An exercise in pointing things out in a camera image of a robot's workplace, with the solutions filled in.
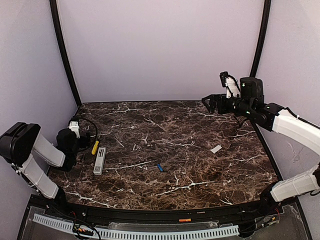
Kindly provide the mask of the yellow handled screwdriver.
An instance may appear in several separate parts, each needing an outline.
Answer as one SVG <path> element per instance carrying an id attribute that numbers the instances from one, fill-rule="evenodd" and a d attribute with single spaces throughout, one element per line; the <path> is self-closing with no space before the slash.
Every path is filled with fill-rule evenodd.
<path id="1" fill-rule="evenodd" d="M 93 145 L 92 151 L 91 151 L 92 155 L 95 155 L 98 150 L 99 143 L 100 143 L 100 136 L 101 136 L 100 134 L 96 136 L 96 140 L 94 142 L 94 145 Z"/>

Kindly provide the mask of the white remote control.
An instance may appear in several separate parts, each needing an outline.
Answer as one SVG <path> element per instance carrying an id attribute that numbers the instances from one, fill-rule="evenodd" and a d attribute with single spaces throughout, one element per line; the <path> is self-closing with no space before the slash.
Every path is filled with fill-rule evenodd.
<path id="1" fill-rule="evenodd" d="M 105 156 L 106 156 L 106 148 L 99 147 L 96 152 L 96 159 L 95 159 L 95 164 L 93 168 L 94 175 L 102 174 L 103 168 L 104 168 Z"/>

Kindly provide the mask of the white battery cover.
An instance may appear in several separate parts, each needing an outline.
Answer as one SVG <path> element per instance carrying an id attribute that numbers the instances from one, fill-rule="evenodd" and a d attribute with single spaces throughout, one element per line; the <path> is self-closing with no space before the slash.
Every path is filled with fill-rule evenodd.
<path id="1" fill-rule="evenodd" d="M 216 154 L 218 151 L 220 151 L 222 149 L 222 146 L 221 145 L 217 145 L 215 146 L 214 148 L 212 148 L 210 151 L 213 153 L 213 154 Z"/>

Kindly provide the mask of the blue battery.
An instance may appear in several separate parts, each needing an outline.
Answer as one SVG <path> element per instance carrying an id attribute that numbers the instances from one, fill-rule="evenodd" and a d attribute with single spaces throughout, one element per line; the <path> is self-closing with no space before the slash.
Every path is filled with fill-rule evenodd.
<path id="1" fill-rule="evenodd" d="M 157 167 L 158 167 L 160 172 L 164 172 L 164 169 L 162 168 L 162 166 L 160 164 L 157 164 Z"/>

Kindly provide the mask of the orange battery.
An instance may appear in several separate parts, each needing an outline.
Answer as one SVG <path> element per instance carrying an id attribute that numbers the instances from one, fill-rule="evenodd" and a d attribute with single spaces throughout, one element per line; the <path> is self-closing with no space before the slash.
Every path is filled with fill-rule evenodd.
<path id="1" fill-rule="evenodd" d="M 179 219 L 178 220 L 180 223 L 188 223 L 188 222 L 191 222 L 191 218 L 183 218 L 183 219 Z"/>

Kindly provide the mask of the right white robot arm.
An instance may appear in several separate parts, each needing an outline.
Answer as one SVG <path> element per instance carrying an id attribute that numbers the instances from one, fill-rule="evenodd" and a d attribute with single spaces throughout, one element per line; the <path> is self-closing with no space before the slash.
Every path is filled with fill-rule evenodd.
<path id="1" fill-rule="evenodd" d="M 226 94 L 211 94 L 201 102 L 209 113 L 233 113 L 245 117 L 260 127 L 284 135 L 309 148 L 320 152 L 320 128 L 292 113 L 287 107 L 276 103 L 264 103 L 264 97 L 227 97 Z M 267 215 L 278 203 L 320 189 L 320 166 L 297 174 L 287 180 L 271 183 L 260 194 L 258 213 Z"/>

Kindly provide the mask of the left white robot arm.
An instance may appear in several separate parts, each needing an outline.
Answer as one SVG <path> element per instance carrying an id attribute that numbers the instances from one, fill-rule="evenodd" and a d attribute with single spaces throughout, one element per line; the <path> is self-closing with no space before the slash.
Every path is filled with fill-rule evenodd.
<path id="1" fill-rule="evenodd" d="M 40 157 L 49 166 L 69 172 L 77 163 L 77 155 L 90 147 L 89 133 L 80 134 L 79 123 L 69 122 L 56 137 L 57 145 L 50 143 L 37 123 L 17 122 L 0 137 L 0 155 L 18 175 L 42 196 L 62 209 L 67 209 L 66 193 L 53 182 L 35 160 Z"/>

